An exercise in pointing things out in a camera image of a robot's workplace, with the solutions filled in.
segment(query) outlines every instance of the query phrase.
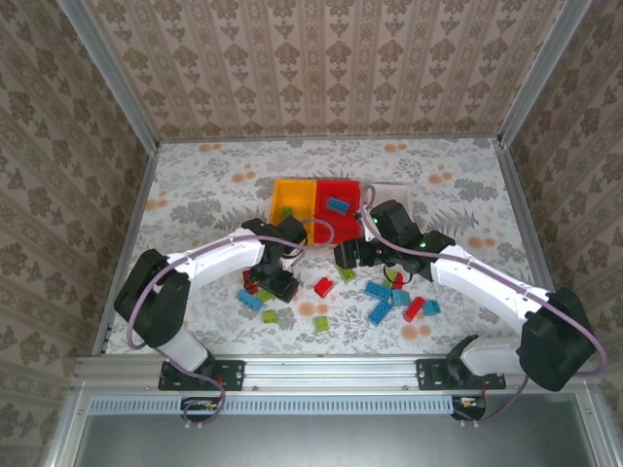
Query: green lego brick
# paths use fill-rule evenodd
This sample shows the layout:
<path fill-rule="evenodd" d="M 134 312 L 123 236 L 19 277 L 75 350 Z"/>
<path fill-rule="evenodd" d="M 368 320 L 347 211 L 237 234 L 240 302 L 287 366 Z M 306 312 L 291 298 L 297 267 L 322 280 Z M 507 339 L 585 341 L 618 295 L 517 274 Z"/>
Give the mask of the green lego brick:
<path fill-rule="evenodd" d="M 255 297 L 257 300 L 265 304 L 268 300 L 273 299 L 275 296 L 268 290 L 260 289 L 257 291 L 257 294 L 255 294 Z"/>
<path fill-rule="evenodd" d="M 329 330 L 329 320 L 326 316 L 316 316 L 313 319 L 313 325 L 317 333 L 322 333 Z"/>
<path fill-rule="evenodd" d="M 390 289 L 391 286 L 393 285 L 393 281 L 396 280 L 396 276 L 398 275 L 398 272 L 396 272 L 393 269 L 388 269 L 386 273 L 387 273 L 387 277 L 389 277 L 391 281 L 388 281 L 387 279 L 385 279 L 383 281 L 383 286 Z"/>
<path fill-rule="evenodd" d="M 342 269 L 338 265 L 335 265 L 335 267 L 338 269 L 340 276 L 346 284 L 348 284 L 357 277 L 357 274 L 355 274 L 354 270 L 352 269 Z"/>
<path fill-rule="evenodd" d="M 262 313 L 262 321 L 266 324 L 276 323 L 276 311 L 273 309 L 267 309 Z"/>

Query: wall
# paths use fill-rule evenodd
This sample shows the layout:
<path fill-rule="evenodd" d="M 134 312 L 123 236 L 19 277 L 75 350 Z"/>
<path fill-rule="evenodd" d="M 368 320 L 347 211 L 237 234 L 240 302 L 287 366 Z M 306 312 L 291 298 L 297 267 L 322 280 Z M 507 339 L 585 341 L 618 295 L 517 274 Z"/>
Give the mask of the wall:
<path fill-rule="evenodd" d="M 0 465 L 91 353 L 146 155 L 54 1 L 0 2 Z"/>
<path fill-rule="evenodd" d="M 495 134 L 561 0 L 87 0 L 161 139 Z"/>
<path fill-rule="evenodd" d="M 622 29 L 622 2 L 593 1 L 511 152 L 554 280 L 607 347 L 603 388 L 623 427 Z"/>

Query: floral tablecloth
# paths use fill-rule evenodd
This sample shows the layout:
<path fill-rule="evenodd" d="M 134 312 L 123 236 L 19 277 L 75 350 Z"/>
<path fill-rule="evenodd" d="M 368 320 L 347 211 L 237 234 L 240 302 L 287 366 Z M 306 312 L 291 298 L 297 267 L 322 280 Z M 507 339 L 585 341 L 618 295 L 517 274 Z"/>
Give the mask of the floral tablecloth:
<path fill-rule="evenodd" d="M 436 229 L 477 258 L 531 280 L 515 217 L 492 139 L 258 141 L 164 144 L 143 215 L 133 259 L 146 249 L 181 252 L 215 240 L 243 221 L 266 219 L 276 178 L 344 177 L 406 184 L 413 218 L 423 232 Z M 434 317 L 408 324 L 393 309 L 379 327 L 366 319 L 376 301 L 363 293 L 382 268 L 357 269 L 346 285 L 330 249 L 306 253 L 295 275 L 300 290 L 290 304 L 272 300 L 276 324 L 236 297 L 241 274 L 208 284 L 187 307 L 186 326 L 217 354 L 410 354 L 446 352 L 468 334 L 510 333 L 494 314 L 449 288 L 420 277 L 405 287 L 411 297 L 436 300 Z M 326 299 L 313 291 L 321 277 L 337 285 Z M 313 318 L 326 315 L 330 329 L 317 333 Z M 126 322 L 116 316 L 107 353 L 130 353 Z"/>

